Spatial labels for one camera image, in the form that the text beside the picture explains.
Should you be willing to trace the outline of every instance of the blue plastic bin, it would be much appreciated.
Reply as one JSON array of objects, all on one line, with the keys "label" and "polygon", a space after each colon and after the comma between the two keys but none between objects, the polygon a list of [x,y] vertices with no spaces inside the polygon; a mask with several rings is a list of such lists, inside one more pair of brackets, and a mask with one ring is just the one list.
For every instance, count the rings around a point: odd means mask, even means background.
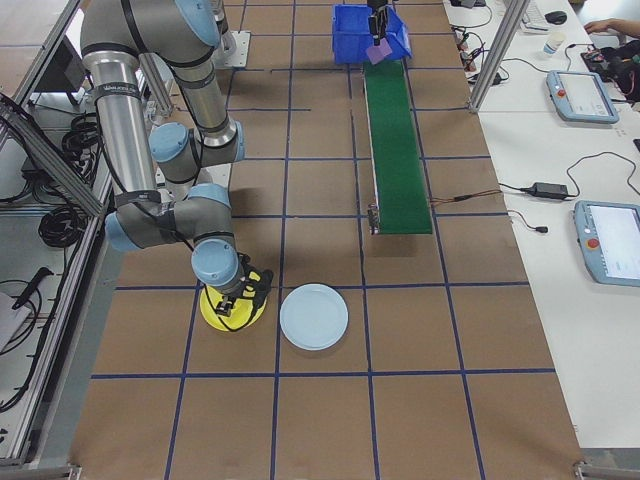
[{"label": "blue plastic bin", "polygon": [[[402,57],[411,57],[407,26],[393,9],[387,10],[387,41],[392,50],[387,58],[400,60]],[[366,51],[373,45],[373,37],[369,33],[370,14],[371,9],[366,5],[333,6],[332,49],[337,64],[368,60]]]}]

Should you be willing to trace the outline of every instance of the white table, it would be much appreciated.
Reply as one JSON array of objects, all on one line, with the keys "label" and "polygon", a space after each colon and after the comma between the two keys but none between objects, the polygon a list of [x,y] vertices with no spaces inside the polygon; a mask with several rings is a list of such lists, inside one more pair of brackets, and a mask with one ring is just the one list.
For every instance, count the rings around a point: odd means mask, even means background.
[{"label": "white table", "polygon": [[[537,0],[540,10],[564,10],[560,29],[570,43],[589,38],[566,0]],[[504,7],[494,9],[491,24],[474,29],[484,41],[493,38]],[[486,9],[447,6],[451,23],[472,25],[488,18]],[[545,59],[540,51],[546,35],[518,32],[507,58],[519,57],[544,70],[566,69],[562,51]],[[478,46],[471,40],[471,47]],[[570,49],[572,70],[585,71],[579,57],[584,47]],[[510,80],[492,87],[480,120],[498,179],[510,185],[535,181],[563,183],[573,192],[565,170],[578,158],[611,150],[635,161],[640,153],[632,139],[640,138],[640,117],[628,105],[616,105],[620,122],[613,126],[570,124],[555,113],[544,84],[545,75],[521,62],[503,64]],[[612,90],[612,96],[621,95]],[[626,185],[631,166],[615,157],[583,161],[572,170],[581,199],[639,203]],[[640,189],[640,172],[632,182]],[[553,202],[506,194],[510,209],[529,223],[547,225],[541,235],[514,218],[513,228],[544,325],[569,413],[582,448],[640,447],[640,289],[595,283],[587,272],[572,220],[575,202]]]}]

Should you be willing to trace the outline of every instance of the purple object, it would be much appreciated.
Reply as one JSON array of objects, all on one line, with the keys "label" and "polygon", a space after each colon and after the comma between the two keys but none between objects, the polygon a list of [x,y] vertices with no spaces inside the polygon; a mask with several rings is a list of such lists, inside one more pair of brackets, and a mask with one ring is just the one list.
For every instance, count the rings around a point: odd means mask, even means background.
[{"label": "purple object", "polygon": [[386,38],[380,40],[380,45],[372,45],[366,50],[369,61],[375,65],[391,55],[391,46]]}]

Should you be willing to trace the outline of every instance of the white plate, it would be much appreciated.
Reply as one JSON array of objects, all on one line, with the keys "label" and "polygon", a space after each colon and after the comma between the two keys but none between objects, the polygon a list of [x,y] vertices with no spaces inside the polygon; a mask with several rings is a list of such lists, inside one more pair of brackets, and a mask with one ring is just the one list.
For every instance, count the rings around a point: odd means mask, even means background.
[{"label": "white plate", "polygon": [[319,283],[293,290],[282,302],[280,326],[296,347],[323,350],[334,345],[347,329],[349,312],[338,292]]}]

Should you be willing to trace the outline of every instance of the conveyor belt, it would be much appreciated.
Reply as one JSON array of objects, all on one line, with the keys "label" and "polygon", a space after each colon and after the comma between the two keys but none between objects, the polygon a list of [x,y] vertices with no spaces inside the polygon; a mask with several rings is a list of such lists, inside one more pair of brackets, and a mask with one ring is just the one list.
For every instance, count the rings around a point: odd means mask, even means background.
[{"label": "conveyor belt", "polygon": [[382,234],[431,233],[402,63],[367,63],[364,75],[377,200],[372,228]]}]

